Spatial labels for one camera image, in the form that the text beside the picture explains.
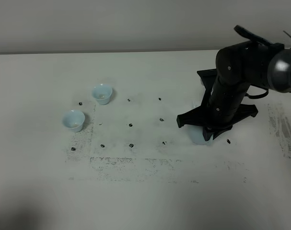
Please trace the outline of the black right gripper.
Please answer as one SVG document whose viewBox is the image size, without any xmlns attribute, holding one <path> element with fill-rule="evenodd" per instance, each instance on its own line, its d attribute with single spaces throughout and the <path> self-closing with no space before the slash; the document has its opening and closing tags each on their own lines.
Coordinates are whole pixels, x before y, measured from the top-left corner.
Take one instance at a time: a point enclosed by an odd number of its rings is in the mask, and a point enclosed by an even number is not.
<svg viewBox="0 0 291 230">
<path fill-rule="evenodd" d="M 184 125 L 203 127 L 203 137 L 208 141 L 231 130 L 234 124 L 258 114 L 255 105 L 241 104 L 249 83 L 240 81 L 230 85 L 217 74 L 216 69 L 199 70 L 197 74 L 208 93 L 205 111 L 199 106 L 178 115 L 176 121 L 179 128 Z"/>
</svg>

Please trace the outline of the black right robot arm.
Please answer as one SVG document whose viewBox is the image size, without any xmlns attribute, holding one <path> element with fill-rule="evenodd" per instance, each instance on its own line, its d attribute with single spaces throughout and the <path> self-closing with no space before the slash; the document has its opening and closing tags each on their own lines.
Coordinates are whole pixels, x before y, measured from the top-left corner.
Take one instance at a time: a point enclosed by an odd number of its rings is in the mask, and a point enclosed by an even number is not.
<svg viewBox="0 0 291 230">
<path fill-rule="evenodd" d="M 291 48 L 239 25 L 234 30 L 247 41 L 219 50 L 216 68 L 197 72 L 205 87 L 201 105 L 177 116 L 178 127 L 200 127 L 205 141 L 257 115 L 255 105 L 242 104 L 244 97 L 260 99 L 269 90 L 291 93 Z"/>
</svg>

